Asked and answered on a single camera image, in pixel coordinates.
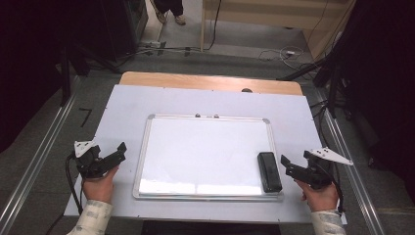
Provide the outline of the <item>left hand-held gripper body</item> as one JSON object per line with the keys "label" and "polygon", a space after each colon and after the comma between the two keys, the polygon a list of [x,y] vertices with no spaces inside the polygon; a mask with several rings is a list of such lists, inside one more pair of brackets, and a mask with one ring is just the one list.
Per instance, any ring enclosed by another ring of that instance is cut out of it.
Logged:
{"label": "left hand-held gripper body", "polygon": [[75,163],[83,178],[99,178],[107,172],[99,157],[100,152],[100,147],[94,141],[74,142]]}

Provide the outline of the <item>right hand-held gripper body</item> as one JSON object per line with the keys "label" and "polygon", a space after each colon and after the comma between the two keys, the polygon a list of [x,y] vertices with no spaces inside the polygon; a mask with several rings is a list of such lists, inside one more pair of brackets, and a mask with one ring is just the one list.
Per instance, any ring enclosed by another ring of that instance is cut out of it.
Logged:
{"label": "right hand-held gripper body", "polygon": [[348,160],[327,147],[305,151],[303,156],[307,159],[307,170],[311,173],[307,177],[308,185],[315,190],[322,189],[334,181],[331,171],[334,163],[353,165],[352,160]]}

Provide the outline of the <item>black whiteboard eraser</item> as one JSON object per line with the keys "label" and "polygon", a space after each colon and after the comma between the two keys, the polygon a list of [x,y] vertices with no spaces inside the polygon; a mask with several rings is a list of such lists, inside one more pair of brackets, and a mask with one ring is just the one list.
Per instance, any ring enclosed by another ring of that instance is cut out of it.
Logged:
{"label": "black whiteboard eraser", "polygon": [[262,188],[265,193],[279,193],[283,187],[272,152],[260,152],[257,156]]}

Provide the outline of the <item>person's left hand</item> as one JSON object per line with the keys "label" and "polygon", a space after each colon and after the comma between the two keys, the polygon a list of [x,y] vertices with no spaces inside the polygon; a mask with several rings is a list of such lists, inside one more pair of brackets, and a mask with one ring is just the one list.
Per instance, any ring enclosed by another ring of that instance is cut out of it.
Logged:
{"label": "person's left hand", "polygon": [[101,178],[90,178],[83,181],[83,191],[87,200],[94,200],[110,204],[114,191],[113,179],[118,167],[110,169]]}

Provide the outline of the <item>person's right hand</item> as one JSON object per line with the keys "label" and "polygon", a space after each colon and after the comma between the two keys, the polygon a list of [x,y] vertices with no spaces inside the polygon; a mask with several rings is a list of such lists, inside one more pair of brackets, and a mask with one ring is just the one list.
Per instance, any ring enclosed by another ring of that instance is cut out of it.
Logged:
{"label": "person's right hand", "polygon": [[306,201],[312,212],[334,210],[338,203],[338,192],[334,184],[325,188],[314,190],[308,184],[296,180],[302,190],[301,199]]}

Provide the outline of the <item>large white board sheet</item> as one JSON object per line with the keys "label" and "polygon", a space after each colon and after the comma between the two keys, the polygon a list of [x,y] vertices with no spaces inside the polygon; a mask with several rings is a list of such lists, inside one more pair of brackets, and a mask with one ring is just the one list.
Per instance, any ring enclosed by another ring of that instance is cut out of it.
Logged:
{"label": "large white board sheet", "polygon": [[307,100],[279,95],[216,90],[118,85],[113,89],[95,134],[102,155],[124,142],[126,160],[115,177],[113,214],[120,217],[206,222],[308,223],[310,211],[301,190],[282,175],[281,201],[137,200],[133,197],[146,122],[151,115],[266,118],[276,157],[305,165],[303,152],[320,146]]}

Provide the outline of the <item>metal-framed whiteboard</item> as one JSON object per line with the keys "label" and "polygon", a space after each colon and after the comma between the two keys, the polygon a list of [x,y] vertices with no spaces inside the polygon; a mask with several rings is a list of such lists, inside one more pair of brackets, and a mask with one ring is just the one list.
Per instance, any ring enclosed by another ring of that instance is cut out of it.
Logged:
{"label": "metal-framed whiteboard", "polygon": [[281,191],[263,190],[261,152],[276,152],[266,118],[151,115],[132,195],[137,200],[281,201]]}

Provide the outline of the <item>black metal stand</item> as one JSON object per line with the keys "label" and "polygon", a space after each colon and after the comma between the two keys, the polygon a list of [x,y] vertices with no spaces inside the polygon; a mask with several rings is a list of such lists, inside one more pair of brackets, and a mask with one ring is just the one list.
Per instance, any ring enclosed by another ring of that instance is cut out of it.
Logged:
{"label": "black metal stand", "polygon": [[313,79],[313,84],[316,87],[323,87],[327,82],[330,83],[326,108],[328,109],[331,117],[336,118],[336,96],[338,85],[341,81],[341,65],[339,59],[340,53],[332,51],[317,62],[311,63],[310,65],[307,65],[303,69],[295,71],[292,74],[281,77],[280,81],[292,81],[310,71],[318,69],[318,73]]}
{"label": "black metal stand", "polygon": [[70,97],[69,55],[66,47],[61,51],[61,74],[63,78],[61,106],[63,107]]}

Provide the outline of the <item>wooden table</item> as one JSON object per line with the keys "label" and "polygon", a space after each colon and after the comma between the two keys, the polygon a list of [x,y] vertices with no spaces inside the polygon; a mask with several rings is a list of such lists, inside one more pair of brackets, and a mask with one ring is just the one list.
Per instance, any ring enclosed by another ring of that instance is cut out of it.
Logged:
{"label": "wooden table", "polygon": [[300,85],[294,81],[262,80],[223,75],[198,75],[166,72],[127,71],[120,79],[122,85],[169,88],[237,91],[302,96]]}

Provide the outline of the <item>grey power strip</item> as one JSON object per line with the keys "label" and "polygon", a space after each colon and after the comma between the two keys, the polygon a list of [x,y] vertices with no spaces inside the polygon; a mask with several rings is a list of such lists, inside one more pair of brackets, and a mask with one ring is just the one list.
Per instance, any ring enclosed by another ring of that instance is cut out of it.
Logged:
{"label": "grey power strip", "polygon": [[159,42],[159,41],[150,41],[150,42],[140,42],[139,47],[140,49],[162,49],[165,48],[166,42]]}

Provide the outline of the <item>dark cabinet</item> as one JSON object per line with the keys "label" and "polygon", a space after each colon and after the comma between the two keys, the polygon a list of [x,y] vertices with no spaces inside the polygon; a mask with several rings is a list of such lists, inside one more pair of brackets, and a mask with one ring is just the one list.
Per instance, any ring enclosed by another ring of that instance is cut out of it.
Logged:
{"label": "dark cabinet", "polygon": [[145,0],[100,0],[105,21],[103,57],[116,61],[136,52],[148,21]]}

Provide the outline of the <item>light wooden partition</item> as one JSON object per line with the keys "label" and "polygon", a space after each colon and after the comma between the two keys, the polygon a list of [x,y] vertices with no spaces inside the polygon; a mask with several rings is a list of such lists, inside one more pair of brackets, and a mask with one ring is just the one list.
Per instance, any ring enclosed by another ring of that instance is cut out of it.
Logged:
{"label": "light wooden partition", "polygon": [[202,0],[200,46],[206,20],[299,28],[313,59],[322,59],[343,31],[356,0]]}

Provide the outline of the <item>metal floor rail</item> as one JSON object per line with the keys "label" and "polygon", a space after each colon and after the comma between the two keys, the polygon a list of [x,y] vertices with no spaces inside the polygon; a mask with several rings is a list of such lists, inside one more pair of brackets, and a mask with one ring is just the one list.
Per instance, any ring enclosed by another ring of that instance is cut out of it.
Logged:
{"label": "metal floor rail", "polygon": [[[333,118],[328,110],[325,110],[322,117],[327,125],[329,134],[325,135],[320,127],[319,133],[322,141],[326,146],[335,148],[340,154],[348,160],[352,160],[349,147],[339,127],[338,120]],[[370,235],[386,235],[382,222],[375,210],[372,200],[368,194],[366,186],[359,174],[358,168],[354,166],[345,166],[345,173],[352,188],[353,195],[358,204],[359,210],[363,216],[365,224]]]}
{"label": "metal floor rail", "polygon": [[74,100],[77,96],[77,90],[84,81],[83,76],[76,75],[70,84],[70,88],[73,93],[69,96],[67,102],[59,107],[57,114],[55,115],[51,125],[48,128],[45,136],[42,139],[39,147],[37,148],[34,156],[31,159],[28,167],[26,168],[22,179],[17,187],[9,197],[5,209],[2,210],[0,216],[0,235],[7,235],[11,230],[13,223],[18,216],[25,199],[27,198],[29,191],[37,178],[38,173],[43,167],[50,151],[58,137],[62,126],[67,119],[69,112],[73,106]]}

